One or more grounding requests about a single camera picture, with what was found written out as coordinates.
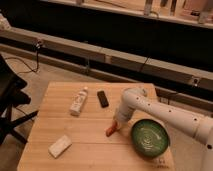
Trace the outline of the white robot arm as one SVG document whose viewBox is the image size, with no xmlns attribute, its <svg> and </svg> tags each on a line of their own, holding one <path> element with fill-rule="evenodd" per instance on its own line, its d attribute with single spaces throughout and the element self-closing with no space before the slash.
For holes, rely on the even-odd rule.
<svg viewBox="0 0 213 171">
<path fill-rule="evenodd" d="M 142 87 L 127 88 L 122 92 L 116 109 L 116 121 L 128 122 L 136 110 L 170 124 L 203 144 L 205 153 L 201 171 L 213 171 L 213 118 L 149 99 Z"/>
</svg>

